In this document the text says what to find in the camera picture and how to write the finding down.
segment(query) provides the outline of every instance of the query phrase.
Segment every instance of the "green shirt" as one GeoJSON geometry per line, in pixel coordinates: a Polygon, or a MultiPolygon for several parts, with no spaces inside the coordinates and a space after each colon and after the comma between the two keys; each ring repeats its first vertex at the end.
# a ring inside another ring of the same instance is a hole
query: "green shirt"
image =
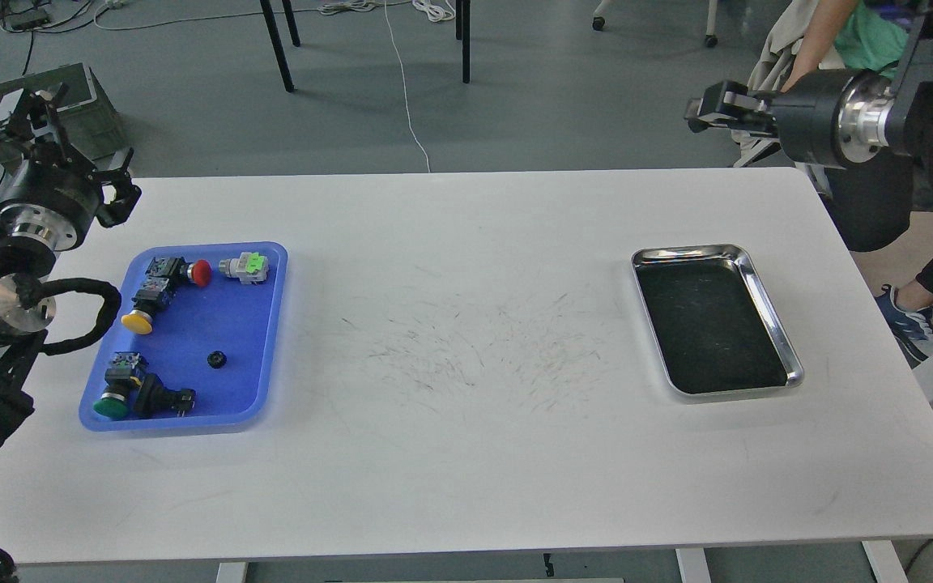
{"type": "Polygon", "coordinates": [[[881,71],[885,77],[895,77],[895,70],[882,71],[897,62],[906,49],[908,34],[896,23],[885,21],[877,12],[859,0],[844,28],[837,34],[833,47],[849,69],[881,71]]]}

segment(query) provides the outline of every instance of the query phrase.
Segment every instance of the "green storage crate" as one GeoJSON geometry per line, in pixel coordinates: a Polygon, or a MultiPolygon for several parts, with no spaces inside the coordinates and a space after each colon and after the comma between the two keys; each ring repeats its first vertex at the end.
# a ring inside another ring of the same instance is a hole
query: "green storage crate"
{"type": "MultiPolygon", "coordinates": [[[[16,89],[37,91],[49,89],[60,82],[66,83],[67,93],[57,113],[70,142],[82,154],[96,160],[129,145],[121,128],[120,116],[92,69],[83,63],[66,64],[44,73],[4,81],[0,83],[0,100],[16,89]]],[[[14,148],[0,143],[0,164],[10,174],[15,172],[19,160],[21,156],[14,148]]]]}

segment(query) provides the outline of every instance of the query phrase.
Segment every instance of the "white table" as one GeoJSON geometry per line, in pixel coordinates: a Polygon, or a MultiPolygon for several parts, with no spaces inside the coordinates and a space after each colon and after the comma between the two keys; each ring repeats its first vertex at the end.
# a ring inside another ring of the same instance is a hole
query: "white table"
{"type": "MultiPolygon", "coordinates": [[[[37,361],[0,450],[23,564],[704,547],[933,535],[933,413],[793,169],[144,178],[53,273],[275,240],[270,401],[243,432],[92,434],[94,351],[37,361]],[[671,393],[629,259],[747,249],[800,387],[671,393]]],[[[95,301],[60,299],[52,338],[95,301]]]]}

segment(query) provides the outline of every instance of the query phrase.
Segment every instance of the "power strip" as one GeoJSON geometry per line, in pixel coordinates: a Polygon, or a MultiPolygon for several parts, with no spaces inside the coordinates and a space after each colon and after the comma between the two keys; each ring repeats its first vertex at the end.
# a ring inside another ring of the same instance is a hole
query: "power strip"
{"type": "Polygon", "coordinates": [[[8,15],[6,25],[12,30],[31,30],[52,22],[49,18],[49,12],[37,8],[37,10],[24,12],[22,15],[8,15]]]}

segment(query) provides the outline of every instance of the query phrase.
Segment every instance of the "person's arm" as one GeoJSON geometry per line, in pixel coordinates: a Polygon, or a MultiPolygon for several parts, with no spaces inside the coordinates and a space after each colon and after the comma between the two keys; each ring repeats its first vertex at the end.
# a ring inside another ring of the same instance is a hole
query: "person's arm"
{"type": "Polygon", "coordinates": [[[794,57],[794,66],[791,69],[787,83],[782,91],[787,91],[804,77],[806,73],[817,69],[826,52],[833,45],[834,38],[844,28],[848,16],[851,16],[859,0],[819,0],[816,11],[808,21],[808,29],[801,41],[801,48],[794,57]]]}

